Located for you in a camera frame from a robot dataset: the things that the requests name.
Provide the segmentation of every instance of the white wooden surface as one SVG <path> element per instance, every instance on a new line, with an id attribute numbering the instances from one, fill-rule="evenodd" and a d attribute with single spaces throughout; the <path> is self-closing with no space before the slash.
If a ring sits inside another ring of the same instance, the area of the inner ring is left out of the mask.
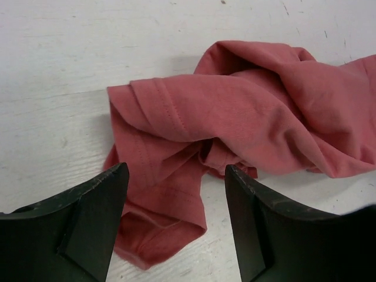
<path id="1" fill-rule="evenodd" d="M 374 0 L 0 1 L 0 209 L 100 171 L 112 144 L 105 87 L 192 73 L 215 41 L 285 42 L 339 64 L 376 53 Z M 263 183 L 333 213 L 376 202 L 376 173 L 306 172 Z M 240 281 L 223 182 L 206 176 L 209 230 L 142 272 L 113 256 L 108 281 Z"/>

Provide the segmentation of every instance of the pink cloth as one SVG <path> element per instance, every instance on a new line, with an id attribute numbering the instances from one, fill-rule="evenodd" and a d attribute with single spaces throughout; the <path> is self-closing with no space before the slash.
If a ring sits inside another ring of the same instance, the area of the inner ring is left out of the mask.
<path id="1" fill-rule="evenodd" d="M 376 169 L 376 56 L 343 66 L 302 48 L 224 41 L 194 75 L 109 87 L 127 202 L 115 250 L 147 269 L 206 231 L 200 182 L 236 164 L 255 176 Z"/>

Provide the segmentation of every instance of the black plastic piece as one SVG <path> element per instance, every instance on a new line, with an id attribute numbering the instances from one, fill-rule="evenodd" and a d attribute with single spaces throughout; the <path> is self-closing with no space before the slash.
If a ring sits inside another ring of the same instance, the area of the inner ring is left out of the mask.
<path id="1" fill-rule="evenodd" d="M 13 213 L 0 213 L 0 281 L 104 282 L 126 199 L 118 164 Z"/>
<path id="2" fill-rule="evenodd" d="M 226 167 L 242 282 L 374 281 L 376 205 L 342 216 L 295 202 Z"/>

